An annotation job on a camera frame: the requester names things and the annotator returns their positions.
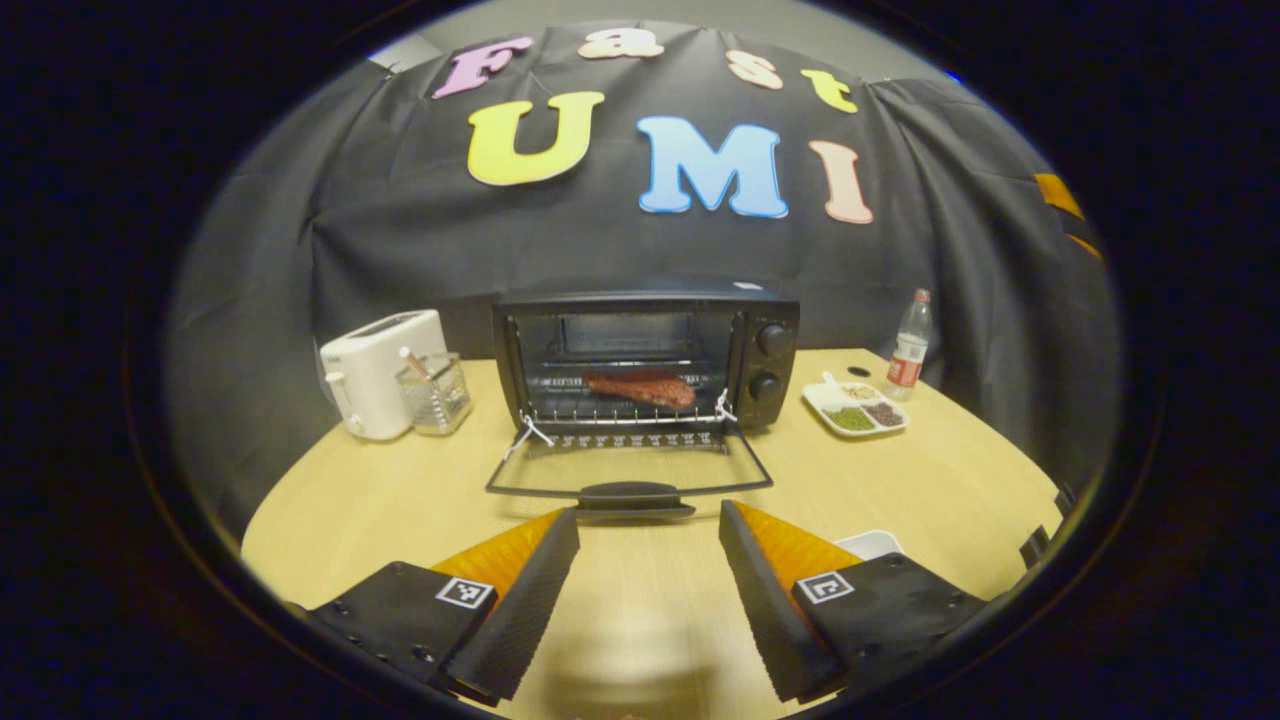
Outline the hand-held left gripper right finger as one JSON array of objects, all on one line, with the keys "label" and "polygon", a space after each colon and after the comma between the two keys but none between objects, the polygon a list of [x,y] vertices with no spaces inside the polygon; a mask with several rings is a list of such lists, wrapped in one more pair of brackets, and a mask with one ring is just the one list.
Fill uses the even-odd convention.
[{"label": "hand-held left gripper right finger", "polygon": [[719,542],[782,701],[884,685],[986,606],[905,553],[864,559],[736,500]]}]

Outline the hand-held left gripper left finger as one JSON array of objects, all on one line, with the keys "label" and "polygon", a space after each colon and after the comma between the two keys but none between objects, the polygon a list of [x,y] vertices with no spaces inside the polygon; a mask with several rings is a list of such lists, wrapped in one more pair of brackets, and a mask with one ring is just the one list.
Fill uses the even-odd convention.
[{"label": "hand-held left gripper left finger", "polygon": [[512,700],[579,552],[557,509],[430,568],[394,561],[307,611],[310,621],[421,685]]}]

